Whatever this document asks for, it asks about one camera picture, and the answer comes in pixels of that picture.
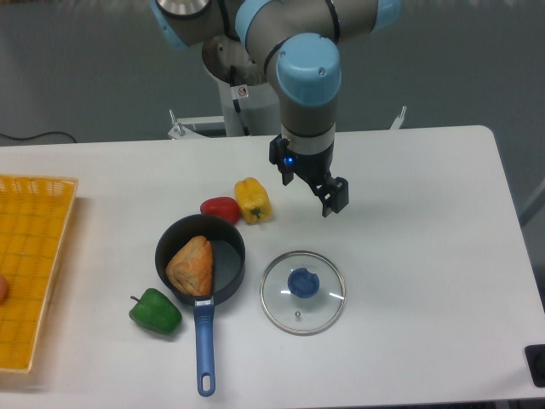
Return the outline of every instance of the black saucepan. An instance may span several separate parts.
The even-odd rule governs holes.
[[[166,268],[174,255],[193,237],[202,235],[212,244],[214,270],[212,294],[192,297],[180,292],[166,275]],[[197,387],[202,396],[215,391],[214,338],[212,323],[215,305],[224,302],[238,289],[244,278],[246,250],[238,230],[216,216],[193,215],[170,226],[158,242],[155,267],[164,284],[183,303],[192,305],[197,341]]]

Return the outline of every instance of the black cable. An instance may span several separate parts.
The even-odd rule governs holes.
[[[331,0],[325,0],[327,8],[330,10],[331,19],[333,20],[333,31],[335,32],[335,39],[333,42],[335,44],[339,43],[339,38],[341,37],[341,25],[339,24],[339,15],[335,9],[335,5]]]
[[[64,136],[67,136],[68,138],[70,138],[72,140],[72,142],[77,143],[76,138],[74,138],[69,133],[63,132],[61,130],[52,130],[50,132],[43,132],[42,134],[38,134],[38,135],[34,135],[34,136],[28,136],[26,138],[18,138],[16,136],[6,135],[6,134],[3,134],[2,132],[0,132],[0,136],[2,138],[10,139],[12,141],[30,141],[32,139],[37,139],[37,138],[41,138],[43,136],[48,136],[48,135],[64,135]]]
[[[223,33],[231,38],[233,41],[240,41],[238,36],[231,35],[231,22],[229,20],[229,12],[227,11],[227,6],[225,5],[225,0],[217,0],[218,6],[220,6],[221,18],[223,19]]]
[[[274,47],[272,47],[271,51],[269,51],[269,54],[267,54],[267,57],[265,58],[265,62],[263,63],[263,72],[265,75],[267,75],[267,68],[269,67],[269,62],[271,62],[272,57],[276,54],[276,52],[284,45],[286,41],[288,41],[289,38],[285,38],[278,44],[276,44]]]
[[[237,73],[237,67],[231,66],[229,70],[229,85],[231,87],[235,86],[235,75]],[[232,104],[235,107],[235,112],[238,114],[238,119],[240,120],[240,125],[242,126],[242,131],[244,132],[244,136],[250,136],[250,130],[248,129],[248,126],[246,126],[246,123],[244,122],[242,118],[242,110],[240,109],[240,104],[238,103],[238,99],[233,98]]]

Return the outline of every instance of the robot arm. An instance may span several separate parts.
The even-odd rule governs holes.
[[[348,182],[330,173],[341,86],[336,44],[395,21],[401,0],[157,0],[157,6],[187,45],[221,34],[240,41],[278,95],[282,128],[269,161],[284,185],[298,175],[310,186],[323,216],[341,211]]]

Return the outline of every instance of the blue pan handle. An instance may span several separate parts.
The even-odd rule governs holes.
[[[215,392],[214,372],[214,300],[196,301],[193,316],[197,344],[197,389],[201,396]],[[204,379],[209,378],[209,389],[204,389]]]

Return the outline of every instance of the yellow plastic basket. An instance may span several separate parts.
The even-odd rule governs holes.
[[[0,175],[0,372],[27,373],[37,345],[77,179]]]

